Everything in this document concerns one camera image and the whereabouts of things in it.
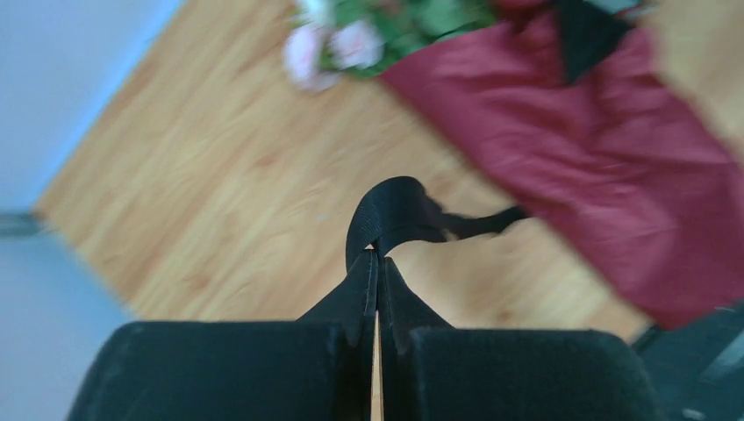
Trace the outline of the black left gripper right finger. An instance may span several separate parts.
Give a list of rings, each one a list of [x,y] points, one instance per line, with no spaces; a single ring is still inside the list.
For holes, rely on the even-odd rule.
[[[594,330],[458,329],[392,259],[377,301],[387,420],[660,420],[638,355]]]

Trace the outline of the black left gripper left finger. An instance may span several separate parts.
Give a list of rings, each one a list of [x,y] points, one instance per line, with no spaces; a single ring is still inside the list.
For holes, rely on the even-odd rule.
[[[138,321],[104,343],[71,420],[367,420],[378,259],[294,321]]]

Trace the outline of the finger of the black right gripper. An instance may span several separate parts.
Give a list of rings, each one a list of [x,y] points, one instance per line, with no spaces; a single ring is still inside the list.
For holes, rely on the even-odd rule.
[[[609,56],[632,28],[635,1],[556,0],[565,81],[576,82]]]

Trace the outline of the dark red wrapping paper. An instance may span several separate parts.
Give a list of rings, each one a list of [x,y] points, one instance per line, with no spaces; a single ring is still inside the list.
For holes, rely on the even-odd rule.
[[[555,1],[427,46],[382,79],[659,325],[743,299],[743,171],[632,25],[565,81]]]

